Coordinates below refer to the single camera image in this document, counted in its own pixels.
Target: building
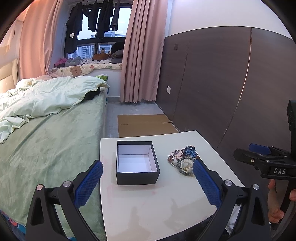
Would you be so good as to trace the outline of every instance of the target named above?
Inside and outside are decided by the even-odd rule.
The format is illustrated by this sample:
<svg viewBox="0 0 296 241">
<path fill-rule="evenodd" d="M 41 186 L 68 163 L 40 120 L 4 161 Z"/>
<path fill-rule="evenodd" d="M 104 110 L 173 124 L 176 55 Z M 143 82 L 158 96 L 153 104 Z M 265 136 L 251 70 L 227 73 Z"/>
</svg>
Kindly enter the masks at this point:
<svg viewBox="0 0 296 241">
<path fill-rule="evenodd" d="M 108 31 L 108 32 L 105 32 L 105 37 L 126 37 L 126 35 L 116 34 L 116 32 Z M 105 48 L 105 52 L 108 53 L 108 51 L 111 50 L 111 47 L 112 47 L 112 44 L 100 44 L 98 48 L 98 53 L 101 52 L 102 48 Z M 80 56 L 81 59 L 84 59 L 84 58 L 92 58 L 93 55 L 94 55 L 94 45 L 85 45 L 85 46 L 79 46 L 74 53 L 68 54 L 68 58 L 76 58 L 77 56 Z"/>
</svg>

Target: plush toy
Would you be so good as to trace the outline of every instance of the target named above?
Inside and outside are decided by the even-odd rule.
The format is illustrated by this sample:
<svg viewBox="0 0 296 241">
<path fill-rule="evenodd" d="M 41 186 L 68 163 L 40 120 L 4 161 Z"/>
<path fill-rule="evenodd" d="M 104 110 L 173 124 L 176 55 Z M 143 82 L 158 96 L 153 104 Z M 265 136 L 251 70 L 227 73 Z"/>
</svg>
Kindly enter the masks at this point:
<svg viewBox="0 0 296 241">
<path fill-rule="evenodd" d="M 54 67 L 56 68 L 60 64 L 64 64 L 67 61 L 66 58 L 60 58 L 55 64 Z"/>
<path fill-rule="evenodd" d="M 108 55 L 106 53 L 96 53 L 93 55 L 93 60 L 106 60 L 108 59 Z"/>
<path fill-rule="evenodd" d="M 65 67 L 79 65 L 80 60 L 81 60 L 81 57 L 79 56 L 74 59 L 70 58 L 65 62 Z"/>
</svg>

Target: blue gripper pad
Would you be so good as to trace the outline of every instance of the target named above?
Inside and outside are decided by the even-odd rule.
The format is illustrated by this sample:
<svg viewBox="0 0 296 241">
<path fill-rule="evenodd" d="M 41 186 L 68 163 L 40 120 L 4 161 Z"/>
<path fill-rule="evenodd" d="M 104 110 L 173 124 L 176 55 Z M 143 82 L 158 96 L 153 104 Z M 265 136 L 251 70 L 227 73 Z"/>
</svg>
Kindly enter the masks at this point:
<svg viewBox="0 0 296 241">
<path fill-rule="evenodd" d="M 249 151 L 255 152 L 261 155 L 269 155 L 271 153 L 271 150 L 267 146 L 261 146 L 257 144 L 250 144 L 249 145 Z"/>
<path fill-rule="evenodd" d="M 86 204 L 102 174 L 103 164 L 98 161 L 76 189 L 74 205 L 77 209 Z"/>
<path fill-rule="evenodd" d="M 193 173 L 202 187 L 202 190 L 204 191 L 210 204 L 215 205 L 218 209 L 222 204 L 220 189 L 217 187 L 216 183 L 213 181 L 206 169 L 199 162 L 199 159 L 196 159 L 193 163 Z"/>
</svg>

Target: pink curtain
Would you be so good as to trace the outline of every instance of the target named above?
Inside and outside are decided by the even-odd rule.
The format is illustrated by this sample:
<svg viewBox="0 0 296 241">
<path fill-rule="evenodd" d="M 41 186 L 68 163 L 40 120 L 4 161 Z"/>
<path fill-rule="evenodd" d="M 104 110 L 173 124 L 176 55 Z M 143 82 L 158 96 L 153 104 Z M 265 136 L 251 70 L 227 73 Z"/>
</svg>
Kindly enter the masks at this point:
<svg viewBox="0 0 296 241">
<path fill-rule="evenodd" d="M 120 101 L 155 100 L 168 0 L 134 0 L 126 33 Z"/>
<path fill-rule="evenodd" d="M 21 78 L 47 75 L 63 0 L 35 0 L 29 7 L 20 38 Z"/>
</svg>

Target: dark brown wall panel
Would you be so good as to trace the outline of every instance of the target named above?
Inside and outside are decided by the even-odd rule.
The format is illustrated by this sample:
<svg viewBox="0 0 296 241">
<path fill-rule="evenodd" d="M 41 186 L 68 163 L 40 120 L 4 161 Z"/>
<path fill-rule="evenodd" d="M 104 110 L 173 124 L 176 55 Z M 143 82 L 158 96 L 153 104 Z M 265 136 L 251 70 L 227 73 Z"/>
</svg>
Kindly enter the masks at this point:
<svg viewBox="0 0 296 241">
<path fill-rule="evenodd" d="M 250 28 L 193 30 L 173 118 L 217 148 L 237 106 L 250 55 Z"/>
<path fill-rule="evenodd" d="M 296 45 L 293 40 L 252 28 L 249 71 L 241 101 L 217 152 L 247 186 L 265 186 L 260 172 L 233 158 L 236 148 L 250 143 L 290 150 L 286 108 L 296 99 Z"/>
<path fill-rule="evenodd" d="M 160 69 L 156 104 L 172 120 L 183 79 L 188 43 L 191 32 L 175 34 L 165 38 Z"/>
</svg>

